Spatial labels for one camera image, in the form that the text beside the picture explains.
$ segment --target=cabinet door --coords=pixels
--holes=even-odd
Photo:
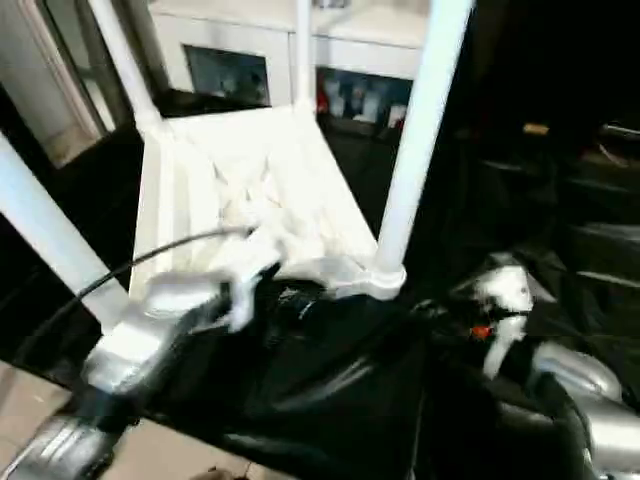
[[[247,103],[291,103],[286,32],[169,15],[153,20],[173,88]]]
[[[289,45],[293,77],[295,34]],[[344,120],[337,127],[363,133],[403,125],[419,49],[323,36],[314,37],[313,45],[318,113]]]

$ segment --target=wall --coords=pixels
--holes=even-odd
[[[75,124],[16,0],[0,0],[0,82],[42,145]]]

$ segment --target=white plastic chair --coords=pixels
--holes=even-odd
[[[133,273],[130,293],[135,295],[158,271],[234,267],[274,255],[282,245],[288,259],[285,275],[321,281],[339,296],[368,293],[388,299],[398,293],[406,277],[402,261],[473,0],[431,2],[421,65],[377,243],[315,121],[311,0],[297,0],[293,105],[171,120],[162,119],[153,104],[111,1],[90,0],[90,4],[145,142],[136,254],[218,225],[260,225],[249,242],[194,244],[141,265]],[[6,155],[12,161],[4,162],[3,152],[2,181],[28,175],[28,170],[14,168],[14,153]],[[29,192],[4,190],[2,213],[12,223],[21,223],[19,217],[25,212],[19,197]],[[50,221],[38,210],[29,212],[32,226]],[[57,257],[69,252],[57,253],[50,247],[65,238],[43,235],[42,228],[23,225],[20,232],[47,263],[65,265],[56,273],[74,291],[78,290],[74,271],[96,265],[95,254],[87,249],[60,262]],[[108,323],[104,317],[97,315],[103,325]]]

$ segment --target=black fabric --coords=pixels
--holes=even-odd
[[[424,326],[366,297],[304,312],[275,343],[260,319],[238,336],[195,338],[158,396],[161,419],[303,479],[408,478]]]

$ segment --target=white cabinet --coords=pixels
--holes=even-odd
[[[249,92],[252,101],[256,97],[252,86],[257,85],[268,93],[269,102],[263,103],[291,103],[296,61],[294,0],[156,0],[150,10],[172,87],[224,96],[236,89]],[[315,64],[412,80],[427,10],[428,0],[353,0],[347,9],[314,9]],[[244,58],[225,58],[224,52]],[[220,70],[218,65],[227,68],[226,63],[244,72],[225,80],[224,73],[215,71]]]

